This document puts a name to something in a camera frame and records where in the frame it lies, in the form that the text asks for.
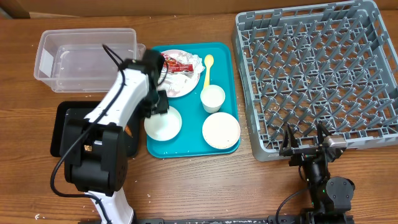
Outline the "small white bowl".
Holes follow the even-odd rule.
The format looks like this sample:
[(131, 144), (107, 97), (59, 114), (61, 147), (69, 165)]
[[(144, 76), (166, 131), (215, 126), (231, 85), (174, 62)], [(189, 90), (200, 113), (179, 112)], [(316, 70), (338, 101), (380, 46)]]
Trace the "small white bowl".
[(155, 114), (144, 120), (147, 135), (156, 141), (173, 139), (182, 128), (182, 117), (172, 106), (164, 114)]

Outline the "brown food chunk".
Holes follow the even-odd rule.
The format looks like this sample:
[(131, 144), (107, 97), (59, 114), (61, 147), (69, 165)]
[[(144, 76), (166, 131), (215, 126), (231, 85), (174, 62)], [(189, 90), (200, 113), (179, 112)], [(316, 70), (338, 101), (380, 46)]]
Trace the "brown food chunk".
[(91, 152), (93, 150), (92, 146), (89, 146), (89, 145), (84, 145), (84, 149), (87, 152)]

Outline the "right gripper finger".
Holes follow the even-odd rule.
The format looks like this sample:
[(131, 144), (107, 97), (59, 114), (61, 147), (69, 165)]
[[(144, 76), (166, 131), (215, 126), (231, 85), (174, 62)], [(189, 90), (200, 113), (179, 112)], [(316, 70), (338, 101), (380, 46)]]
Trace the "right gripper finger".
[(327, 128), (323, 125), (322, 122), (318, 122), (317, 124), (317, 138), (319, 146), (330, 146), (330, 136), (331, 133), (327, 130)]
[(281, 151), (288, 151), (292, 148), (298, 148), (299, 144), (294, 137), (293, 131), (290, 128), (290, 125), (287, 124), (284, 129), (284, 138), (282, 141)]

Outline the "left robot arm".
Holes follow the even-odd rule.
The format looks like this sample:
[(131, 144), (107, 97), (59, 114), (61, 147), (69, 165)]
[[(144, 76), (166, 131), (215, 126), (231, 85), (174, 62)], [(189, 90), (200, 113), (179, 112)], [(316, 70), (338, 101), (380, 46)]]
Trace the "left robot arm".
[(96, 108), (65, 122), (61, 158), (52, 171), (50, 187), (66, 196), (55, 188), (55, 176), (63, 167), (65, 180), (79, 191), (75, 196), (89, 198), (102, 223), (135, 223), (136, 214), (123, 190), (127, 152), (132, 148), (128, 123), (134, 115), (150, 118), (168, 111), (167, 94), (157, 88), (165, 58), (156, 50), (146, 50), (141, 60), (122, 60), (107, 45), (103, 48), (118, 68), (116, 81)]

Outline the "orange sweet potato stick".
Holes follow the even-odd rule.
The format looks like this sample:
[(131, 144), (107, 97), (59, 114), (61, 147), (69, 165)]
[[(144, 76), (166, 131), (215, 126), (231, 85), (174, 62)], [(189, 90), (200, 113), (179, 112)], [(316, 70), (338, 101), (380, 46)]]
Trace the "orange sweet potato stick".
[(130, 136), (132, 138), (132, 132), (131, 132), (131, 130), (130, 130), (128, 125), (126, 125), (126, 127), (124, 128), (124, 131), (126, 132), (126, 134), (128, 136)]

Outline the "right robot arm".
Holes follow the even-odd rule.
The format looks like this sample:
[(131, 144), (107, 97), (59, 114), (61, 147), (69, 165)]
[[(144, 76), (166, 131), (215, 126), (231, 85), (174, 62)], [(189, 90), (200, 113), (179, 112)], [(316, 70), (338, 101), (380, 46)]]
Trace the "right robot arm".
[[(354, 218), (346, 214), (351, 210), (355, 184), (344, 177), (332, 177), (328, 164), (334, 162), (347, 148), (346, 140), (332, 135), (324, 125), (317, 124), (318, 144), (300, 147), (294, 132), (287, 125), (279, 155), (289, 157), (289, 165), (297, 166), (307, 186), (287, 197), (278, 207), (274, 221), (276, 223), (306, 224), (352, 224)], [(281, 215), (282, 207), (296, 195), (309, 192), (311, 208), (304, 208), (298, 215)]]

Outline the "white bowl with rice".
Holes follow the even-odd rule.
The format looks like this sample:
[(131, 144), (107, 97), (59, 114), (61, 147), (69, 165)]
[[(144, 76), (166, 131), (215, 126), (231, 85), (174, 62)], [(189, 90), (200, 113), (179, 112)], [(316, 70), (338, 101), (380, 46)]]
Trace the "white bowl with rice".
[(215, 149), (229, 149), (240, 139), (241, 128), (231, 114), (217, 112), (204, 121), (202, 135), (205, 142)]

